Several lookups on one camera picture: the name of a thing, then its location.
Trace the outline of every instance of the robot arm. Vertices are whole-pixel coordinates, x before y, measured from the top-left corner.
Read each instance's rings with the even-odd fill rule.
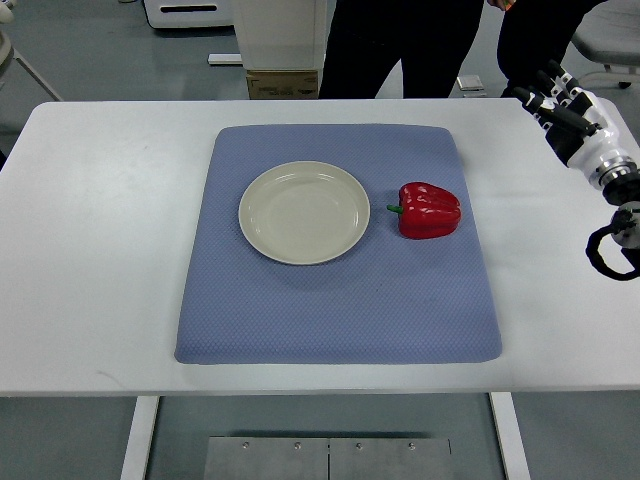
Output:
[[[539,90],[515,88],[522,102],[546,131],[545,138],[568,168],[580,170],[589,184],[602,191],[618,210],[609,225],[594,232],[586,253],[592,265],[615,280],[640,277],[640,173],[636,163],[619,145],[619,131],[598,98],[580,87],[558,63],[538,72]],[[614,271],[599,253],[607,235],[622,246],[633,270]]]

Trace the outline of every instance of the plate rim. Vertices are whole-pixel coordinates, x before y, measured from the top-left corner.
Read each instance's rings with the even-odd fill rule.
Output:
[[[282,255],[272,255],[269,253],[265,253],[265,251],[263,251],[262,249],[258,248],[258,246],[251,240],[251,236],[247,234],[247,231],[245,231],[245,223],[246,220],[243,221],[243,218],[246,216],[243,214],[243,207],[246,205],[247,203],[247,196],[248,196],[248,192],[250,192],[252,189],[256,188],[257,184],[260,183],[261,179],[264,179],[264,177],[266,177],[267,175],[272,174],[275,170],[280,170],[280,169],[284,169],[284,168],[293,168],[295,165],[299,165],[299,164],[317,164],[317,165],[321,165],[323,168],[329,168],[330,170],[334,170],[334,171],[339,171],[341,175],[346,176],[347,178],[350,178],[351,181],[358,187],[358,193],[361,193],[363,200],[365,200],[364,204],[366,205],[366,221],[364,222],[358,222],[358,225],[360,225],[360,223],[363,223],[362,229],[359,233],[359,235],[356,235],[355,238],[353,239],[352,242],[350,242],[344,249],[341,249],[339,252],[332,254],[331,256],[327,256],[326,258],[323,258],[321,260],[313,260],[313,261],[294,261],[291,259],[286,259],[283,258]],[[270,258],[272,260],[275,260],[279,263],[283,263],[286,265],[318,265],[318,264],[322,264],[322,263],[326,263],[329,262],[331,260],[334,260],[338,257],[340,257],[341,255],[344,255],[345,253],[347,253],[349,250],[351,250],[364,236],[364,233],[366,232],[368,226],[369,226],[369,222],[371,220],[371,202],[369,200],[369,195],[367,194],[367,191],[365,190],[365,188],[362,186],[362,184],[360,183],[360,181],[358,181],[358,179],[353,176],[351,173],[349,173],[348,171],[346,171],[345,169],[338,167],[336,165],[333,165],[331,163],[328,162],[321,162],[318,160],[296,160],[296,161],[292,161],[292,162],[285,162],[285,163],[281,163],[279,165],[276,165],[272,168],[269,168],[268,170],[265,170],[264,172],[262,172],[260,175],[258,175],[255,179],[253,179],[251,181],[251,183],[247,186],[247,188],[245,188],[242,197],[240,198],[240,202],[238,204],[238,222],[240,224],[240,230],[242,231],[242,234],[244,236],[244,238],[247,240],[247,242],[249,242],[249,244],[251,245],[252,248],[254,248],[256,251],[258,251],[261,255],[264,255],[267,258]]]

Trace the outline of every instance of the metal plate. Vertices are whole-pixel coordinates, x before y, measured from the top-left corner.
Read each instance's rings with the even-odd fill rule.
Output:
[[[204,480],[327,480],[326,438],[211,437]]]
[[[453,480],[446,439],[211,437],[204,480]]]
[[[453,480],[446,439],[332,438],[331,480]]]

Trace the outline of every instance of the table leg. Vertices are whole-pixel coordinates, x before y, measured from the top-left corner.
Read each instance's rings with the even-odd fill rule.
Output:
[[[138,397],[120,480],[144,480],[160,397]]]
[[[507,480],[531,480],[511,393],[491,392],[489,398]]]

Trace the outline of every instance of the chair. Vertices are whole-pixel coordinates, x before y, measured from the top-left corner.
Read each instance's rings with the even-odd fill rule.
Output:
[[[604,66],[580,78],[618,82],[621,88],[640,82],[640,2],[609,0],[589,12],[576,30],[573,44],[588,60]],[[613,67],[625,69],[614,71]]]
[[[15,5],[15,0],[1,1],[0,2],[0,24],[9,23],[13,21],[13,13],[10,8]],[[27,60],[18,53],[18,51],[11,45],[9,37],[0,31],[0,77],[6,72],[11,64],[12,60],[15,60],[26,72],[33,78],[38,85],[40,85],[47,94],[55,101],[62,101],[62,97],[47,83],[47,81],[40,75]]]

